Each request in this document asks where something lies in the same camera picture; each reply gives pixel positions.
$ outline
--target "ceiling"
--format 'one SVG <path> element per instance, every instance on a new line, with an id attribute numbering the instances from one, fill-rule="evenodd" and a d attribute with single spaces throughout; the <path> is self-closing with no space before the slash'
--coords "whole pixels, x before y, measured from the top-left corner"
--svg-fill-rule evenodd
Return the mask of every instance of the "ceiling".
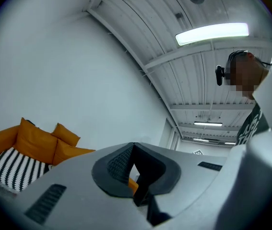
<path id="1" fill-rule="evenodd" d="M 167 106 L 184 139 L 235 142 L 254 102 L 218 86 L 216 65 L 244 49 L 269 62 L 272 18 L 258 0 L 90 0 L 87 11 L 129 51 Z M 221 38 L 180 47 L 175 35 L 201 26 L 244 22 L 249 36 Z M 199 128 L 194 121 L 221 122 Z"/>

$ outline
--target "orange sofa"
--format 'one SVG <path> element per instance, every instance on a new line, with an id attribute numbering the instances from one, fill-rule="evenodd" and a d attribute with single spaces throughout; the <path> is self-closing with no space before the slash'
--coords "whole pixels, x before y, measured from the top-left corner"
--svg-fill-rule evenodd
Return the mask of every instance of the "orange sofa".
<path id="1" fill-rule="evenodd" d="M 22 118 L 20 125 L 0 131 L 0 154 L 14 147 L 30 158 L 58 165 L 66 159 L 95 151 L 77 148 L 79 139 L 59 123 L 53 133 L 48 133 Z M 129 187 L 135 193 L 138 184 L 130 178 Z"/>

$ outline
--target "black shirt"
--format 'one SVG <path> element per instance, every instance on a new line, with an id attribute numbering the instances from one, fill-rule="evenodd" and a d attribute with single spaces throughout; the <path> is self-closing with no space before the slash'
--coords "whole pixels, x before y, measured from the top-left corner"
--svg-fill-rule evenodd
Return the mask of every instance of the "black shirt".
<path id="1" fill-rule="evenodd" d="M 255 134 L 266 131 L 268 128 L 266 118 L 260 106 L 256 104 L 237 134 L 236 145 L 246 144 Z"/>

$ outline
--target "ceiling light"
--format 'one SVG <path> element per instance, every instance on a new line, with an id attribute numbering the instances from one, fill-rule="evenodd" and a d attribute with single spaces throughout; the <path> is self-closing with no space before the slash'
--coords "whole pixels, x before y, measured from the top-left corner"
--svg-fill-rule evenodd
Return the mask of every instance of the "ceiling light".
<path id="1" fill-rule="evenodd" d="M 195 125 L 222 126 L 222 123 L 194 122 Z"/>
<path id="2" fill-rule="evenodd" d="M 193 138 L 193 140 L 209 142 L 209 140 L 196 139 L 196 138 Z"/>
<path id="3" fill-rule="evenodd" d="M 175 36 L 178 45 L 183 46 L 194 42 L 230 36 L 249 36 L 246 23 L 225 23 L 208 25 L 186 31 Z"/>

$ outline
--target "black and white striped cushion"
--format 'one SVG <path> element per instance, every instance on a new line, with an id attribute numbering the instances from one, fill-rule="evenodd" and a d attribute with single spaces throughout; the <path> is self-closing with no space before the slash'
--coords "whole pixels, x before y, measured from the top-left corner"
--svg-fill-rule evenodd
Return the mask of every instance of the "black and white striped cushion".
<path id="1" fill-rule="evenodd" d="M 10 148 L 0 154 L 0 182 L 18 192 L 48 171 L 48 165 Z"/>

